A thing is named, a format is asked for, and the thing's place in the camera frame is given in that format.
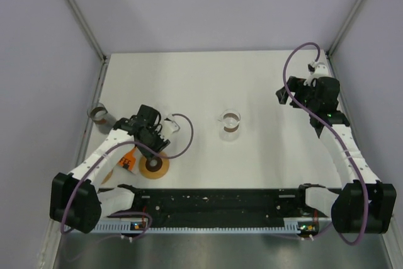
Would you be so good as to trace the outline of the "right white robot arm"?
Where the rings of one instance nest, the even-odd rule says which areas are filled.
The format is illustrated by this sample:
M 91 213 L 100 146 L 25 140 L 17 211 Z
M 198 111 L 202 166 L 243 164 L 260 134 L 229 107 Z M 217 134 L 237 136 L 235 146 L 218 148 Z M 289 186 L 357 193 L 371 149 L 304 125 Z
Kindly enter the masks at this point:
M 280 104 L 305 110 L 317 137 L 327 149 L 339 175 L 341 191 L 322 185 L 305 185 L 304 194 L 293 201 L 295 211 L 310 215 L 315 209 L 331 218 L 341 234 L 388 231 L 397 197 L 390 183 L 369 168 L 356 145 L 349 120 L 338 109 L 339 81 L 322 76 L 312 79 L 289 77 L 276 92 Z

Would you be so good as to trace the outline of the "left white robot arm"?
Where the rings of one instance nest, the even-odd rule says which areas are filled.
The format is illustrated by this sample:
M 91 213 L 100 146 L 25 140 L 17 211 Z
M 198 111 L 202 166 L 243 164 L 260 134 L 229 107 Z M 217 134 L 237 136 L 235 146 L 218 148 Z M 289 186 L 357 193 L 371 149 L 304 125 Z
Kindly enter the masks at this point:
M 91 232 L 98 221 L 124 211 L 139 215 L 143 202 L 131 189 L 118 186 L 101 192 L 100 186 L 121 158 L 136 147 L 153 159 L 179 130 L 172 116 L 163 118 L 154 108 L 141 105 L 137 114 L 116 121 L 106 139 L 79 166 L 58 173 L 52 180 L 50 218 L 83 233 Z

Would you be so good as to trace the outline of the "wooden dripper ring stand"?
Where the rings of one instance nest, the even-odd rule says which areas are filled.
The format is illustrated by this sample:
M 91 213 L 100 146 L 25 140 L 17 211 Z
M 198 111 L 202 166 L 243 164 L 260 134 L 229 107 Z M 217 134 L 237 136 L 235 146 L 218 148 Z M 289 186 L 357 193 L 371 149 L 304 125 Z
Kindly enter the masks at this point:
M 150 180 L 162 178 L 169 170 L 169 160 L 156 157 L 148 160 L 142 156 L 139 161 L 140 174 Z

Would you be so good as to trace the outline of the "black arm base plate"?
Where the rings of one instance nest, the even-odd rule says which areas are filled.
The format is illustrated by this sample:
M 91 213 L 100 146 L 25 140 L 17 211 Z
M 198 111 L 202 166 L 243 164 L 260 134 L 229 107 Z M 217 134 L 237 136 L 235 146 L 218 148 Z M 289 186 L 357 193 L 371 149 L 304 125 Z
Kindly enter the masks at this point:
M 282 227 L 285 218 L 324 218 L 306 206 L 300 189 L 140 189 L 132 206 L 119 217 L 152 217 L 153 228 L 252 228 Z

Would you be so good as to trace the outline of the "orange coffee filter box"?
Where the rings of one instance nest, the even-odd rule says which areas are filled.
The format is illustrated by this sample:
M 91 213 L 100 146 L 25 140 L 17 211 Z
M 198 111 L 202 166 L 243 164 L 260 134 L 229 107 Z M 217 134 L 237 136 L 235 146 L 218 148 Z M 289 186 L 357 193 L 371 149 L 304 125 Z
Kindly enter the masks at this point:
M 118 167 L 121 167 L 128 172 L 131 172 L 133 175 L 138 173 L 137 158 L 136 158 L 137 148 L 134 147 L 132 150 L 127 152 L 117 163 Z

